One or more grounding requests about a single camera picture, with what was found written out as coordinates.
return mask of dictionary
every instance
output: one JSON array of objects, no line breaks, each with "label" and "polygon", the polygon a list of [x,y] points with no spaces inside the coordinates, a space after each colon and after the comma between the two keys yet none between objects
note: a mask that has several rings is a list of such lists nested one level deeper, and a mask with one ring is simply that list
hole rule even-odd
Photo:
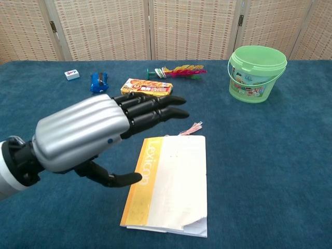
[{"label": "dictionary", "polygon": [[205,137],[147,138],[120,225],[131,229],[208,236]]}]

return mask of wicker wall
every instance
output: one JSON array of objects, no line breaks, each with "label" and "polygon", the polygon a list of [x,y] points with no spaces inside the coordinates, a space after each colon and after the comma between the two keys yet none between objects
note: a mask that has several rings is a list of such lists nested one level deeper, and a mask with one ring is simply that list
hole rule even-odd
[{"label": "wicker wall", "polygon": [[150,59],[147,1],[55,0],[73,60]]},{"label": "wicker wall", "polygon": [[237,47],[263,45],[290,55],[311,0],[251,0]]},{"label": "wicker wall", "polygon": [[58,60],[38,0],[0,1],[0,63]]},{"label": "wicker wall", "polygon": [[150,0],[155,59],[226,59],[235,6],[232,0]]},{"label": "wicker wall", "polygon": [[309,25],[299,37],[291,59],[332,59],[332,1],[317,0]]}]

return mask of blue toy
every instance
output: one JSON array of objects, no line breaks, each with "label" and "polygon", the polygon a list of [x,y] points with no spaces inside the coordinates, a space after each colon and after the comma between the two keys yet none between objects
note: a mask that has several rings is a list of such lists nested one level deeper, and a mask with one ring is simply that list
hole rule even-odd
[{"label": "blue toy", "polygon": [[107,73],[93,73],[91,75],[91,92],[104,92],[108,89]]}]

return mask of black hinge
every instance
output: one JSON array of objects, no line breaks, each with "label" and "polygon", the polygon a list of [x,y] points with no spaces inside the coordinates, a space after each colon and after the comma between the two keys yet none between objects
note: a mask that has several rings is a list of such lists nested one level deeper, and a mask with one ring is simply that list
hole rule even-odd
[{"label": "black hinge", "polygon": [[238,26],[242,26],[244,15],[240,15]]},{"label": "black hinge", "polygon": [[53,33],[56,33],[57,32],[56,25],[54,24],[53,21],[50,21],[50,24],[51,24],[51,28],[52,28]]}]

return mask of bucket handle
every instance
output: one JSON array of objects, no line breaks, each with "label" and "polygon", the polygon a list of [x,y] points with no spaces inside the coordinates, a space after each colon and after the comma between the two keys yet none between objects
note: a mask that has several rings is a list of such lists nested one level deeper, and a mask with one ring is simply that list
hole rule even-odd
[{"label": "bucket handle", "polygon": [[281,71],[281,73],[279,73],[279,74],[278,74],[277,76],[275,76],[273,79],[271,79],[271,80],[269,80],[269,81],[267,81],[267,82],[264,82],[263,84],[259,84],[259,85],[245,85],[245,84],[242,84],[242,83],[237,82],[237,81],[232,77],[232,75],[231,75],[230,72],[229,72],[229,62],[230,62],[230,60],[228,60],[228,64],[227,64],[227,72],[228,72],[229,77],[230,77],[233,81],[235,81],[238,85],[243,86],[243,87],[250,87],[250,88],[256,88],[256,87],[261,87],[261,86],[267,85],[268,83],[271,83],[272,81],[277,80],[277,79],[278,79],[278,78],[284,73],[284,71],[286,70],[286,67],[285,67],[284,70]]}]

